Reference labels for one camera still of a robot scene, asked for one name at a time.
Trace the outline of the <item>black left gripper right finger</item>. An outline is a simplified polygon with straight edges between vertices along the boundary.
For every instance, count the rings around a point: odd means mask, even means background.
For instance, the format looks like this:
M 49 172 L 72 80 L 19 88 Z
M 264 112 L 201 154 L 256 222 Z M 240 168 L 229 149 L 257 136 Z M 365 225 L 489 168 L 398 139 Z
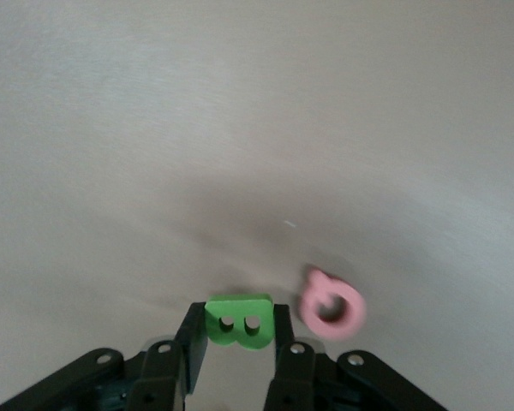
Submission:
M 434 411 L 445 407 L 383 360 L 351 350 L 332 360 L 294 335 L 290 308 L 273 308 L 275 373 L 265 410 Z

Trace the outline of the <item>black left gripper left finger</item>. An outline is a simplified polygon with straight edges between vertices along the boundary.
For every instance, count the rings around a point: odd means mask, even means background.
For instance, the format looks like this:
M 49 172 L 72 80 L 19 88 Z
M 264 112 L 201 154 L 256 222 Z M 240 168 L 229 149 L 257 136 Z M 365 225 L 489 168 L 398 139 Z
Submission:
M 190 305 L 173 338 L 125 359 L 97 348 L 0 404 L 0 410 L 184 410 L 206 352 L 205 304 Z

